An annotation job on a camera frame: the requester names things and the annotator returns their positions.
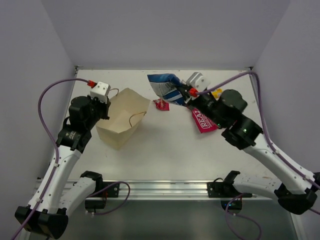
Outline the yellow snack bar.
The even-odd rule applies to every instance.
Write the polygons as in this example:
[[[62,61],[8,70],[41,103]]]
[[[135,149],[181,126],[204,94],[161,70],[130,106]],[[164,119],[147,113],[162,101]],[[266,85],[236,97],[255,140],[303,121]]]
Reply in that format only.
[[[221,94],[223,93],[223,90],[221,88],[217,88],[214,91],[211,92],[211,94],[213,95],[213,97],[218,100],[221,96]]]

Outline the pink red snack bag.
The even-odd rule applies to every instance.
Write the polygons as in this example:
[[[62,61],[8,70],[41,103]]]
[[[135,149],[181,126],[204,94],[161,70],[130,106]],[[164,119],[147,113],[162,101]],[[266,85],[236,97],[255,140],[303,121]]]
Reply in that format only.
[[[202,114],[198,109],[194,108],[191,111],[192,118],[201,134],[216,131],[218,126],[209,118]]]

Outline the beige paper bag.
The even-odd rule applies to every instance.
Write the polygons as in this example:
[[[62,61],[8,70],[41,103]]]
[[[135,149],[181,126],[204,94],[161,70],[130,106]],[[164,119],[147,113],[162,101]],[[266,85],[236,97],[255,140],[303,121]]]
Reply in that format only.
[[[95,125],[99,138],[119,150],[133,135],[148,111],[151,100],[130,88],[121,90],[110,99],[108,120]]]

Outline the small red candy packet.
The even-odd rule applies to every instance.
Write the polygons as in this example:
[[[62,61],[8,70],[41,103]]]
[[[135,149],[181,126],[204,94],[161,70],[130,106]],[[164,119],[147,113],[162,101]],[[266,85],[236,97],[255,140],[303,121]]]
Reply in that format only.
[[[170,110],[169,103],[167,103],[166,101],[164,101],[161,98],[153,100],[153,103],[154,103],[156,109],[158,109],[160,111],[169,111]]]

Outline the blue Doritos chip bag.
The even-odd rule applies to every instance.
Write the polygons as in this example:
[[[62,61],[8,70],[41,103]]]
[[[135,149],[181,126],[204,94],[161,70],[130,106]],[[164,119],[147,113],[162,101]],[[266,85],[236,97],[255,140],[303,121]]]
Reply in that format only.
[[[148,74],[147,79],[154,93],[169,104],[186,107],[185,99],[179,88],[187,85],[173,73]]]

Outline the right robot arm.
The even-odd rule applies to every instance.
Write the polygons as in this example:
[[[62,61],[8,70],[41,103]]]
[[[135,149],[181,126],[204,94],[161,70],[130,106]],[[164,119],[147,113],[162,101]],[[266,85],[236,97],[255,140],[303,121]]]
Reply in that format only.
[[[284,152],[277,150],[267,140],[263,129],[243,114],[248,104],[238,91],[227,89],[219,99],[210,93],[200,95],[190,86],[181,93],[188,107],[196,108],[224,130],[221,135],[230,145],[254,157],[276,176],[266,179],[233,170],[220,187],[227,196],[255,194],[267,197],[296,215],[312,209],[318,198],[319,173],[304,169],[292,159],[285,164]]]

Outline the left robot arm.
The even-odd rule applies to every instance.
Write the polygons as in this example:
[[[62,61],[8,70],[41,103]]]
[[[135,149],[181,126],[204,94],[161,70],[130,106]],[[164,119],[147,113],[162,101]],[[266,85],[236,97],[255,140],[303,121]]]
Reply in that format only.
[[[57,240],[77,206],[87,196],[103,193],[103,177],[92,171],[82,173],[66,194],[63,190],[92,137],[92,128],[99,120],[109,119],[110,105],[108,97],[79,96],[71,101],[69,116],[54,142],[55,154],[39,189],[27,206],[18,206],[15,211],[15,218],[26,231]]]

